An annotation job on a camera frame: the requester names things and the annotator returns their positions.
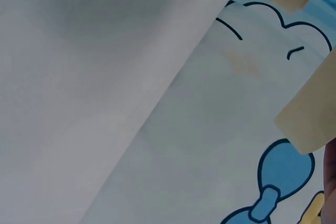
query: black outline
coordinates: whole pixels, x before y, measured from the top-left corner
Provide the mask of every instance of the black outline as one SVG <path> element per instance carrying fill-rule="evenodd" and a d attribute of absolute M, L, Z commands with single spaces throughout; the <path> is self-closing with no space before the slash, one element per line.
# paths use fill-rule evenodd
<path fill-rule="evenodd" d="M 301 190 L 306 184 L 307 182 L 310 180 L 311 176 L 313 175 L 314 173 L 314 170 L 315 170 L 315 158 L 314 158 L 314 155 L 312 153 L 308 154 L 310 159 L 311 159 L 311 169 L 310 169 L 310 173 L 307 177 L 307 179 L 301 184 L 301 186 L 299 186 L 296 190 L 292 191 L 291 193 L 287 194 L 287 195 L 284 195 L 281 197 L 281 192 L 279 190 L 279 188 L 275 187 L 274 185 L 265 185 L 263 188 L 262 188 L 262 185 L 261 185 L 261 170 L 263 168 L 263 163 L 264 163 L 264 160 L 267 156 L 267 154 L 274 148 L 276 147 L 277 145 L 279 144 L 283 144 L 283 143 L 289 143 L 290 142 L 288 141 L 287 138 L 282 138 L 282 139 L 279 139 L 277 141 L 275 141 L 274 143 L 272 143 L 269 147 L 267 147 L 267 149 L 263 152 L 260 160 L 259 160 L 259 163 L 258 163 L 258 169 L 257 169 L 257 180 L 258 180 L 258 188 L 259 188 L 259 192 L 261 193 L 265 188 L 273 188 L 274 190 L 276 190 L 278 193 L 279 193 L 279 197 L 278 197 L 278 201 L 276 203 L 279 203 L 281 201 L 283 201 L 284 199 L 287 199 L 288 197 L 296 194 L 299 190 Z M 253 206 L 250 206 L 250 207 L 243 207 L 243 208 L 240 208 L 238 210 L 235 210 L 233 211 L 231 214 L 229 214 L 228 216 L 225 217 L 225 219 L 223 221 L 221 221 L 220 224 L 226 224 L 233 216 L 241 213 L 241 212 L 244 212 L 244 211 L 248 211 L 248 217 L 251 221 L 254 221 L 255 223 L 263 223 L 266 221 L 266 224 L 271 224 L 271 219 L 270 219 L 270 214 L 275 210 L 273 210 L 268 216 L 265 217 L 265 219 L 263 219 L 262 221 L 259 221 L 259 220 L 256 220 L 254 219 L 252 216 L 251 216 L 251 210 L 253 209 L 253 207 L 260 201 L 260 199 L 258 199 L 254 204 Z"/>
<path fill-rule="evenodd" d="M 294 53 L 294 52 L 298 52 L 298 51 L 302 51 L 302 50 L 304 50 L 304 46 L 302 46 L 302 47 L 298 47 L 298 48 L 294 48 L 294 49 L 292 49 L 292 50 L 289 50 L 288 53 L 287 53 L 287 60 L 290 59 L 292 53 Z"/>
<path fill-rule="evenodd" d="M 264 5 L 264 6 L 267 6 L 267 7 L 271 8 L 278 15 L 278 18 L 280 20 L 280 24 L 281 24 L 283 29 L 287 29 L 287 28 L 290 28 L 290 27 L 293 27 L 293 26 L 299 26 L 299 25 L 306 25 L 306 26 L 310 26 L 312 28 L 315 28 L 324 37 L 325 41 L 328 44 L 329 51 L 331 52 L 332 46 L 331 46 L 330 40 L 328 39 L 326 34 L 320 28 L 318 28 L 316 25 L 313 25 L 313 24 L 311 24 L 309 22 L 306 22 L 306 21 L 295 21 L 295 22 L 292 22 L 292 23 L 289 23 L 289 24 L 285 24 L 285 21 L 283 20 L 283 17 L 281 15 L 281 13 L 275 7 L 273 7 L 269 4 L 263 3 L 263 2 L 252 1 L 252 2 L 247 2 L 243 5 L 246 6 L 246 7 L 251 6 L 251 5 Z"/>
<path fill-rule="evenodd" d="M 243 38 L 241 37 L 241 35 L 228 23 L 226 23 L 224 20 L 222 20 L 221 18 L 216 18 L 216 21 L 222 23 L 224 26 L 226 26 L 227 28 L 229 28 L 236 36 L 239 40 L 243 40 Z"/>
<path fill-rule="evenodd" d="M 315 200 L 316 196 L 318 196 L 319 194 L 324 194 L 324 191 L 318 191 L 316 194 L 314 194 L 313 198 L 310 200 L 308 206 L 305 208 L 305 210 L 303 211 L 301 217 L 300 217 L 300 220 L 298 221 L 297 224 L 299 224 L 300 222 L 302 222 L 302 218 L 303 218 L 303 215 L 305 215 L 306 211 L 308 210 L 308 208 L 310 207 L 310 205 L 313 203 L 313 201 Z"/>
<path fill-rule="evenodd" d="M 271 189 L 273 189 L 274 191 L 276 191 L 278 193 L 277 201 L 275 201 L 275 205 L 273 206 L 272 210 L 268 213 L 267 216 L 265 216 L 264 219 L 257 220 L 257 219 L 255 219 L 255 218 L 252 217 L 252 210 L 261 201 L 261 198 L 257 199 L 257 201 L 253 204 L 253 206 L 251 206 L 251 209 L 248 211 L 248 217 L 250 218 L 251 221 L 254 221 L 255 223 L 263 223 L 266 220 L 270 219 L 271 214 L 274 212 L 275 209 L 277 209 L 277 205 L 280 202 L 279 196 L 281 194 L 281 191 L 279 190 L 279 188 L 275 187 L 274 185 L 267 185 L 267 186 L 263 187 L 263 189 L 260 192 L 260 195 L 262 195 L 267 188 L 271 188 Z"/>
<path fill-rule="evenodd" d="M 225 5 L 225 7 L 227 7 L 227 6 L 229 6 L 229 5 L 233 4 L 233 3 L 235 3 L 234 0 L 229 0 L 229 1 L 227 2 L 227 4 Z M 313 24 L 311 24 L 311 23 L 309 23 L 309 22 L 306 22 L 306 21 L 296 21 L 296 22 L 292 22 L 292 23 L 285 24 L 285 21 L 284 21 L 284 19 L 283 19 L 282 14 L 281 14 L 281 13 L 274 7 L 274 6 L 272 6 L 272 5 L 270 5 L 270 4 L 266 4 L 266 3 L 264 3 L 264 2 L 252 1 L 252 2 L 246 2 L 246 3 L 243 4 L 243 6 L 245 6 L 245 7 L 248 7 L 248 6 L 251 6 L 251 5 L 263 5 L 263 6 L 266 6 L 266 7 L 271 8 L 271 9 L 277 14 L 277 16 L 278 16 L 278 18 L 279 18 L 279 21 L 280 21 L 280 24 L 281 24 L 281 27 L 282 27 L 283 29 L 287 29 L 287 28 L 290 28 L 290 27 L 293 27 L 293 26 L 299 26 L 299 25 L 306 25 L 306 26 L 310 26 L 310 27 L 314 28 L 315 30 L 317 30 L 317 31 L 323 36 L 323 38 L 325 39 L 325 41 L 326 41 L 326 43 L 327 43 L 327 45 L 328 45 L 328 49 L 329 49 L 329 51 L 331 52 L 331 50 L 332 50 L 332 45 L 331 45 L 331 43 L 330 43 L 329 38 L 328 38 L 328 37 L 326 36 L 326 34 L 325 34 L 320 28 L 318 28 L 317 26 L 315 26 L 315 25 L 313 25 Z M 292 49 L 292 50 L 290 50 L 290 51 L 287 53 L 287 59 L 288 59 L 288 60 L 289 60 L 289 58 L 290 58 L 290 55 L 291 55 L 292 53 L 294 53 L 294 52 L 297 52 L 297 51 L 295 51 L 295 49 Z"/>
<path fill-rule="evenodd" d="M 222 220 L 220 224 L 226 224 L 233 216 L 235 216 L 235 215 L 237 215 L 237 214 L 239 214 L 241 212 L 244 212 L 244 211 L 250 211 L 251 208 L 252 207 L 243 207 L 243 208 L 240 208 L 240 209 L 238 209 L 236 211 L 233 211 L 231 214 L 229 214 L 228 216 L 226 216 L 225 219 Z M 270 218 L 268 218 L 266 221 L 267 221 L 266 224 L 271 224 Z"/>
<path fill-rule="evenodd" d="M 279 145 L 279 144 L 284 144 L 284 143 L 289 143 L 290 144 L 290 142 L 288 141 L 288 139 L 287 138 L 282 138 L 282 139 L 280 139 L 280 140 L 277 140 L 277 141 L 275 141 L 274 143 L 272 143 L 265 151 L 264 151 L 264 153 L 262 154 L 262 156 L 261 156 L 261 158 L 260 158 L 260 161 L 259 161 L 259 164 L 258 164 L 258 175 L 257 175 L 257 177 L 258 177 L 258 188 L 259 188 L 259 191 L 261 191 L 262 190 L 262 184 L 261 184 L 261 170 L 263 169 L 263 163 L 264 163 L 264 160 L 265 160 L 265 158 L 266 158 L 266 156 L 267 156 L 267 154 L 274 148 L 274 147 L 276 147 L 277 145 Z M 310 157 L 310 159 L 311 159 L 311 170 L 310 170 L 310 173 L 309 173 L 309 175 L 308 175 L 308 177 L 307 177 L 307 179 L 301 184 L 301 186 L 299 186 L 296 190 L 294 190 L 294 191 L 292 191 L 291 193 L 289 193 L 288 195 L 284 195 L 284 196 L 280 196 L 279 197 L 279 202 L 280 201 L 283 201 L 283 200 L 285 200 L 285 199 L 287 199 L 287 198 L 289 198 L 290 196 L 292 196 L 292 195 L 294 195 L 294 194 L 296 194 L 299 190 L 301 190 L 305 185 L 306 185 L 306 183 L 310 180 L 310 178 L 311 178 L 311 176 L 313 175 L 313 173 L 314 173 L 314 170 L 315 170 L 315 158 L 314 158 L 314 155 L 312 154 L 312 153 L 309 153 L 308 154 L 309 155 L 309 157 Z"/>

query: blue bow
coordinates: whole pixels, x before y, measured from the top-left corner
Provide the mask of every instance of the blue bow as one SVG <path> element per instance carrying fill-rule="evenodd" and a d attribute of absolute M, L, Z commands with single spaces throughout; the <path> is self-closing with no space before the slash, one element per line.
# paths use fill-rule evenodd
<path fill-rule="evenodd" d="M 277 204 L 305 186 L 314 168 L 312 154 L 299 154 L 287 139 L 274 142 L 259 161 L 259 199 L 250 207 L 232 212 L 221 224 L 271 224 L 270 215 Z"/>

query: yellow shape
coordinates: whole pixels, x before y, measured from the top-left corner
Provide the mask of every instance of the yellow shape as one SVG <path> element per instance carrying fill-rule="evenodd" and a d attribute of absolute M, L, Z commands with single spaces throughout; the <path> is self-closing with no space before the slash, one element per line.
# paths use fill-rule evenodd
<path fill-rule="evenodd" d="M 324 193 L 317 193 L 305 212 L 302 215 L 301 221 L 298 224 L 321 224 L 321 217 L 318 215 L 324 204 Z"/>

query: white paper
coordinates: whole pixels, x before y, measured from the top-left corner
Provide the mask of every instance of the white paper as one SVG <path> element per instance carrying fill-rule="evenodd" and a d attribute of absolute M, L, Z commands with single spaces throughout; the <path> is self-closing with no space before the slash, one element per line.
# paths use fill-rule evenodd
<path fill-rule="evenodd" d="M 0 0 L 0 223 L 77 223 L 227 1 Z"/>

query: paper sheet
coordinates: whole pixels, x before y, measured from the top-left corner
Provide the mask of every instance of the paper sheet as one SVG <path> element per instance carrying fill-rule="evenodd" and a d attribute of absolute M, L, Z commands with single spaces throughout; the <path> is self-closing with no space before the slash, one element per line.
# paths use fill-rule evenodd
<path fill-rule="evenodd" d="M 0 0 L 0 223 L 77 223 L 227 1 Z"/>
<path fill-rule="evenodd" d="M 273 119 L 330 52 L 335 20 L 324 0 L 291 16 L 230 1 L 81 224 L 320 223 L 323 150 L 300 155 Z"/>

